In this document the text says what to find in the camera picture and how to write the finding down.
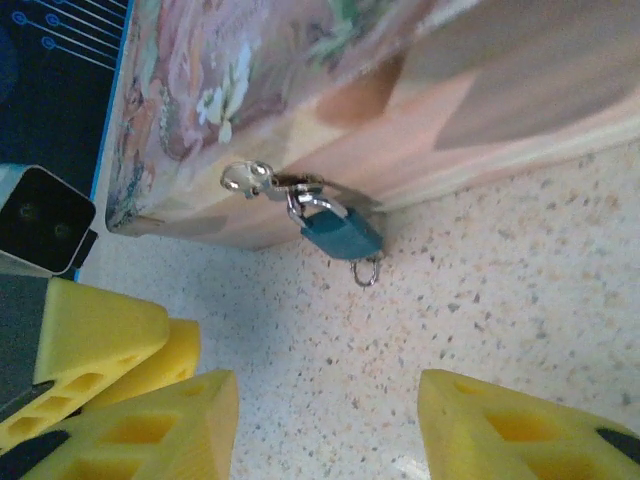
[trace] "metal key ring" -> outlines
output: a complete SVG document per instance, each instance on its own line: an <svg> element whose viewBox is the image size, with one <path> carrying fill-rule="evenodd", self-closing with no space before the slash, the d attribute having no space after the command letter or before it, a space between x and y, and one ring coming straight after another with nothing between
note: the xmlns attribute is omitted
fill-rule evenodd
<svg viewBox="0 0 640 480"><path fill-rule="evenodd" d="M360 279L358 275L358 262L351 262L351 273L353 274L353 279L356 282L356 285L362 288L373 287L378 281L378 276L380 275L380 258L379 257L371 257L366 258L364 261L373 264L371 276L369 280L366 282Z"/></svg>

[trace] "padlock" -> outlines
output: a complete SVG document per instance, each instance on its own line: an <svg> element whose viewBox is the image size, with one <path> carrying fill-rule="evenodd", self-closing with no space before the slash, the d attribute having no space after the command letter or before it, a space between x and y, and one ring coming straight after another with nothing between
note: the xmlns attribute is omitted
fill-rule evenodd
<svg viewBox="0 0 640 480"><path fill-rule="evenodd" d="M380 234L353 208L343 218L322 210L304 219L300 233L331 258L358 261L382 250Z"/></svg>

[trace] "floral wallpaper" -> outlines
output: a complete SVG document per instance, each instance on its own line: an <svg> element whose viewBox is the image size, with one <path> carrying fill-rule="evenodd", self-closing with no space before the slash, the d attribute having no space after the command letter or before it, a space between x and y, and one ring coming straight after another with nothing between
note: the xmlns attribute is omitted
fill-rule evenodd
<svg viewBox="0 0 640 480"><path fill-rule="evenodd" d="M141 216L166 220L171 192L219 161L239 135L268 128L395 53L430 5L136 1L113 99L118 118L109 126L116 141L105 146L113 156L109 228Z"/></svg>

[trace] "yellow foam block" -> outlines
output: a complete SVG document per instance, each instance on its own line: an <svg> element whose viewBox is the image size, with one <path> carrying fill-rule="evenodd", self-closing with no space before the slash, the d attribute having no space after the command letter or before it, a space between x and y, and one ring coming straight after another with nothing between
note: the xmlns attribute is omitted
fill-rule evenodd
<svg viewBox="0 0 640 480"><path fill-rule="evenodd" d="M418 415L432 480L631 480L640 466L607 419L442 370L425 370Z"/></svg>
<svg viewBox="0 0 640 480"><path fill-rule="evenodd" d="M60 421L158 351L167 311L154 303L53 278L33 377L46 393L0 424L0 450Z"/></svg>
<svg viewBox="0 0 640 480"><path fill-rule="evenodd" d="M156 353L93 397L83 412L193 377L200 357L200 327L192 320L169 319L169 340Z"/></svg>
<svg viewBox="0 0 640 480"><path fill-rule="evenodd" d="M218 370L62 421L71 435L23 480L223 480L238 421L233 372Z"/></svg>

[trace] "speckled floor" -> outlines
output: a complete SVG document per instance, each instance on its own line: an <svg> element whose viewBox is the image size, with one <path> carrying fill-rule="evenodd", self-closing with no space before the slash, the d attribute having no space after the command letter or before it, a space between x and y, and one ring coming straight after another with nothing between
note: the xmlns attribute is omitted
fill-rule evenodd
<svg viewBox="0 0 640 480"><path fill-rule="evenodd" d="M103 236L84 281L201 322L201 370L239 379L235 479L429 478L424 368L640 431L638 144L396 212L388 231L366 291L303 241Z"/></svg>

